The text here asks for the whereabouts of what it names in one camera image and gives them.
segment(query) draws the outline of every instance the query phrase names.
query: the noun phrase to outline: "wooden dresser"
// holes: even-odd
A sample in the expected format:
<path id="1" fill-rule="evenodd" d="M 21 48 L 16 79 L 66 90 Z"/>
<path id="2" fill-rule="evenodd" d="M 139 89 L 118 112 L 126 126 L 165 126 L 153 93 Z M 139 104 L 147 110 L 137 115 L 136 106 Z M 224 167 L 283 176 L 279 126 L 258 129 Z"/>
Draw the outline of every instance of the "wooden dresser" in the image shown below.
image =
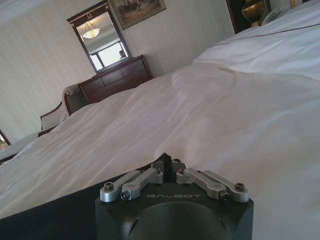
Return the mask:
<path id="1" fill-rule="evenodd" d="M 132 89 L 151 80 L 152 74 L 143 55 L 122 62 L 78 86 L 89 104 Z"/>

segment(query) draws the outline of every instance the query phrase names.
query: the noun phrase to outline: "metal linkage arm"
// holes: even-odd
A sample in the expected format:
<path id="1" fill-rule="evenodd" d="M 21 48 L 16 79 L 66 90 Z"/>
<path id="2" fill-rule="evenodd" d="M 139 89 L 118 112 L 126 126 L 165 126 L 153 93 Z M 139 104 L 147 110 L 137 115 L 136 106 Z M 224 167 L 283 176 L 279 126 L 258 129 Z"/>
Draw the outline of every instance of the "metal linkage arm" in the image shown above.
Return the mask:
<path id="1" fill-rule="evenodd" d="M 115 201 L 120 192 L 123 184 L 132 181 L 140 175 L 140 171 L 133 170 L 128 172 L 123 177 L 119 178 L 115 182 L 107 182 L 104 187 L 100 189 L 100 200 L 105 203 L 110 203 Z"/>
<path id="2" fill-rule="evenodd" d="M 198 185 L 205 190 L 208 197 L 212 199 L 225 200 L 229 195 L 223 184 L 212 181 L 192 168 L 180 169 L 176 173 L 176 180 L 182 184 L 194 183 Z"/>
<path id="3" fill-rule="evenodd" d="M 162 183 L 164 174 L 160 169 L 149 168 L 138 176 L 135 180 L 122 186 L 120 198 L 122 200 L 132 200 L 140 196 L 140 192 L 147 184 Z"/>
<path id="4" fill-rule="evenodd" d="M 234 184 L 211 171 L 203 171 L 201 173 L 212 181 L 223 184 L 233 201 L 238 203 L 246 203 L 249 201 L 249 192 L 242 183 Z"/>

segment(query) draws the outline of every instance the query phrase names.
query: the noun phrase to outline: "mirror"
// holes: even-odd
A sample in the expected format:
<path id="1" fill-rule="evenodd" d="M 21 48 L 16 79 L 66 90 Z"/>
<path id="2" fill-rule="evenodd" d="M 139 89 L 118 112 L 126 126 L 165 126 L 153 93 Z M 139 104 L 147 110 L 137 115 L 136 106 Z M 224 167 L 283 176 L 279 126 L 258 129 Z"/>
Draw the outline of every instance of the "mirror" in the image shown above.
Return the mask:
<path id="1" fill-rule="evenodd" d="M 131 58 L 106 1 L 78 13 L 68 21 L 97 73 Z"/>

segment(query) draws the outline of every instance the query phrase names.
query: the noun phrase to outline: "telephone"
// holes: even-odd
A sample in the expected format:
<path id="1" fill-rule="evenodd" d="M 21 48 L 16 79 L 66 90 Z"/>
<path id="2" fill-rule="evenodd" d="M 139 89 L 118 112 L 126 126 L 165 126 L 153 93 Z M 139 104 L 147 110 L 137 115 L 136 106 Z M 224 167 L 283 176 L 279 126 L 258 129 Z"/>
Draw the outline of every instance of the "telephone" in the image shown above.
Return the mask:
<path id="1" fill-rule="evenodd" d="M 271 11 L 263 20 L 261 23 L 261 26 L 270 23 L 280 17 L 282 17 L 286 12 L 288 12 L 289 9 L 284 9 L 284 10 L 273 10 Z"/>

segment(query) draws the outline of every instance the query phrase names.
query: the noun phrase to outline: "bed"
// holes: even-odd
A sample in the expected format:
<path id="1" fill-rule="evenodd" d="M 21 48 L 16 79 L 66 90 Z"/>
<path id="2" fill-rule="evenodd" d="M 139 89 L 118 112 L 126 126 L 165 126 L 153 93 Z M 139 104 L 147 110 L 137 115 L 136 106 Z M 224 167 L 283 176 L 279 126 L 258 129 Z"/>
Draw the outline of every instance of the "bed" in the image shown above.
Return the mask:
<path id="1" fill-rule="evenodd" d="M 187 67 L 83 107 L 0 166 L 0 226 L 36 216 L 30 211 L 39 206 L 51 206 L 48 215 L 77 207 L 89 218 L 75 196 L 94 201 L 105 180 L 168 153 L 245 183 L 255 203 L 253 239 L 319 239 L 319 52 L 313 0 Z M 92 225 L 75 229 L 85 236 Z"/>

